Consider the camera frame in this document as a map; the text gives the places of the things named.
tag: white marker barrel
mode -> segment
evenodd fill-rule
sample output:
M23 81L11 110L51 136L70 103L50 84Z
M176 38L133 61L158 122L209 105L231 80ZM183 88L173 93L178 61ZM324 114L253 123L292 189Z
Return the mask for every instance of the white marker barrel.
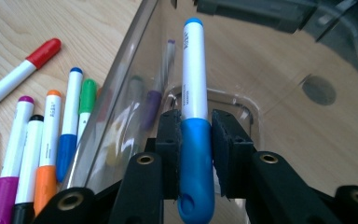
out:
M35 70L36 66L25 60L0 80L0 102Z
M43 116L31 116L27 126L27 136L24 153L22 154L20 179L15 203L31 203L34 201L34 184L36 169L39 165L42 132Z
M20 175L27 124L34 112L34 99L22 96L17 102L16 113L11 126L1 177Z
M65 109L63 111L62 134L77 135L78 113L80 103L81 82L83 72L74 67L69 73L68 89L66 91Z
M182 119L208 119L204 34L199 22L184 28Z
M51 90L46 96L45 121L39 166L55 165L57 159L58 139L60 137L61 94Z

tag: red marker cap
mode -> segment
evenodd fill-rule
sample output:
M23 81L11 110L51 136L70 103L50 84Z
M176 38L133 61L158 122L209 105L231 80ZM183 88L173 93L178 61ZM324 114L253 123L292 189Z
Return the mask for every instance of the red marker cap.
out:
M36 69L39 69L51 57L53 57L61 48L61 40L52 38L46 41L42 46L35 50L30 56L25 59L32 63Z

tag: brass insert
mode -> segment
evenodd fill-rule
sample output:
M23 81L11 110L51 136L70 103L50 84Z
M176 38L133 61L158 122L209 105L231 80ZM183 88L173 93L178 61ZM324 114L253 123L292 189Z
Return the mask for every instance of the brass insert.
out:
M79 206L84 200L84 197L79 192L71 192L65 195L57 204L57 207L62 211L68 211Z

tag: marker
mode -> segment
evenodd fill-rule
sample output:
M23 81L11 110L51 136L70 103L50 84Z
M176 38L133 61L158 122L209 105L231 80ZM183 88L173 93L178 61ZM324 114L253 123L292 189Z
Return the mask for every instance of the marker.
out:
M34 183L42 143L43 116L33 115L27 126L22 154L19 186L13 207L12 224L32 223L34 220Z
M74 67L69 73L65 109L63 111L62 135L58 144L57 179L62 182L77 147L77 124L83 71Z
M61 48L61 41L52 38L45 42L13 71L0 80L0 102L36 69L41 68Z
M175 56L175 41L168 40L165 53L162 55L162 63L159 72L155 76L154 87L147 93L145 102L145 114L142 121L144 130L150 129L156 119L159 105L161 104L162 93L167 84L168 75L173 65Z
M45 122L40 147L39 168L34 187L34 213L39 215L57 193L56 159L60 128L61 93L48 91L45 102Z
M186 21L183 46L178 210L185 223L209 223L214 210L214 189L201 20Z
M16 200L22 153L28 120L34 111L34 99L22 96L17 102L10 137L0 176L0 223L10 223L12 208Z
M83 135L86 124L89 121L91 111L94 108L97 98L97 83L88 78L84 80L80 94L79 125L77 130L77 144Z

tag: blue marker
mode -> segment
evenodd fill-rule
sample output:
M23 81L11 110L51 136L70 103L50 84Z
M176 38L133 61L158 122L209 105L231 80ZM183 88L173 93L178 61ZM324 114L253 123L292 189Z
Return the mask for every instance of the blue marker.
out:
M208 223L214 211L202 22L186 21L183 43L182 148L178 210L185 223Z
M57 155L57 180L62 182L66 171L75 156L77 147L77 124L83 72L74 67L69 73L66 91L65 109L63 111L62 135L60 136Z

